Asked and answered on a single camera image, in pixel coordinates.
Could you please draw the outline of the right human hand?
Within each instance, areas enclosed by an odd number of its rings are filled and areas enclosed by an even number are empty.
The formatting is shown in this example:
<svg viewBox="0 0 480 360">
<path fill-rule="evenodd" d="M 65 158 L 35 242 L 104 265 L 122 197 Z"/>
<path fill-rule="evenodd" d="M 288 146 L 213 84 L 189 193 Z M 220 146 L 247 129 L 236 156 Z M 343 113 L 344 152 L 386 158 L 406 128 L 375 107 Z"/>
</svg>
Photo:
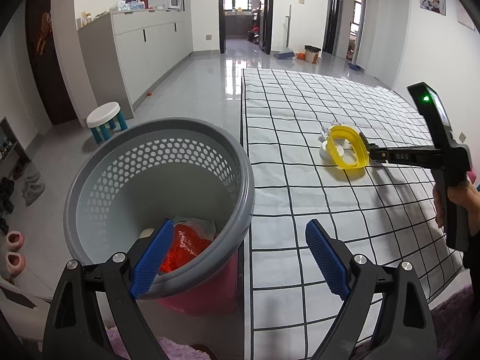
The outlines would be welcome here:
<svg viewBox="0 0 480 360">
<path fill-rule="evenodd" d="M 470 236 L 476 236 L 480 229 L 480 196 L 479 191 L 471 184 L 465 181 L 457 187 L 448 189 L 448 198 L 457 206 L 462 206 L 468 213 Z M 438 187 L 433 187 L 433 203 L 435 206 L 435 222 L 439 228 L 443 227 L 443 209 L 441 205 L 441 196 Z"/>
</svg>

